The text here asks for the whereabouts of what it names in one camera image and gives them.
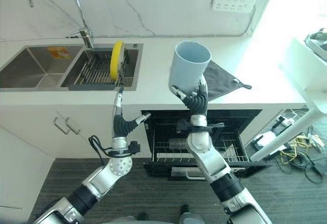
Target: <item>white countertop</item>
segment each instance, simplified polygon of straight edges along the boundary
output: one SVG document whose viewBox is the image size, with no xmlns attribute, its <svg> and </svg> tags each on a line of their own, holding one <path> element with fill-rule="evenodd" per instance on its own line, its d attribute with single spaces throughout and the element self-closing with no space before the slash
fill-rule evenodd
<svg viewBox="0 0 327 224">
<path fill-rule="evenodd" d="M 147 109 L 183 109 L 180 100 L 168 89 L 174 47 L 181 38 L 125 38 L 125 43 L 143 43 L 141 66 L 136 91 L 124 92 L 124 105 L 140 105 Z M 207 46 L 213 61 L 244 84 L 240 88 L 210 102 L 211 109 L 260 108 L 267 104 L 300 106 L 305 100 L 279 68 L 279 55 L 266 54 L 259 39 L 245 37 L 193 38 Z M 95 44 L 115 43 L 115 38 L 97 38 Z M 76 44 L 81 39 L 35 39 L 0 42 L 0 67 L 26 45 Z M 4 105 L 97 105 L 112 104 L 114 91 L 37 91 L 2 92 Z"/>
</svg>

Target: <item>label sticker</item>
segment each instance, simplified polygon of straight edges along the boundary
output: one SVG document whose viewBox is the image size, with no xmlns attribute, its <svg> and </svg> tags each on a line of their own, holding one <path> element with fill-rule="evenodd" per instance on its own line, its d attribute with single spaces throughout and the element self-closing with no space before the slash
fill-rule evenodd
<svg viewBox="0 0 327 224">
<path fill-rule="evenodd" d="M 53 59 L 70 59 L 71 56 L 66 47 L 48 47 Z"/>
</svg>

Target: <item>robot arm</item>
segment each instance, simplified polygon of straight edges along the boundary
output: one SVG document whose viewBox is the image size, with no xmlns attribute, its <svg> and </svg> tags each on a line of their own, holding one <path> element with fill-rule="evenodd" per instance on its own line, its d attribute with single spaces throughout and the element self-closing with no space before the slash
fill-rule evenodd
<svg viewBox="0 0 327 224">
<path fill-rule="evenodd" d="M 230 215 L 228 223 L 272 223 L 212 144 L 206 129 L 208 128 L 206 121 L 208 95 L 204 76 L 199 82 L 199 91 L 196 96 L 187 96 L 177 87 L 172 87 L 172 91 L 192 112 L 186 147 L 194 156 L 224 211 Z"/>
<path fill-rule="evenodd" d="M 96 169 L 71 195 L 59 200 L 33 224 L 80 224 L 84 220 L 84 214 L 107 194 L 119 178 L 131 170 L 131 155 L 139 152 L 140 145 L 136 141 L 128 145 L 126 136 L 151 114 L 125 121 L 121 107 L 122 93 L 123 88 L 114 100 L 112 150 L 108 152 L 110 160 L 107 165 Z"/>
</svg>

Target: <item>shoe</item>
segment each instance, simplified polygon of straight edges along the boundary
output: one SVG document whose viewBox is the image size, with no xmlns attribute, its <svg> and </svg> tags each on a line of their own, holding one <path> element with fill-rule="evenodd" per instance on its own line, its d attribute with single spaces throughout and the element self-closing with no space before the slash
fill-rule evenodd
<svg viewBox="0 0 327 224">
<path fill-rule="evenodd" d="M 186 212 L 190 212 L 190 207 L 188 205 L 182 205 L 180 207 L 180 215 L 186 213 Z"/>
<path fill-rule="evenodd" d="M 149 217 L 145 212 L 142 212 L 138 214 L 137 220 L 149 220 Z"/>
</svg>

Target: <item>light blue cup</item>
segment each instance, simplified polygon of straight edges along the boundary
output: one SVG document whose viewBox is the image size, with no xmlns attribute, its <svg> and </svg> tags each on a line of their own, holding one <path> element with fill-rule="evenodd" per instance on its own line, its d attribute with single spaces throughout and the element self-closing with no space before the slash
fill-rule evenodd
<svg viewBox="0 0 327 224">
<path fill-rule="evenodd" d="M 185 94 L 195 91 L 197 84 L 211 60 L 207 47 L 194 41 L 183 41 L 175 47 L 169 76 L 169 89 L 178 87 Z"/>
</svg>

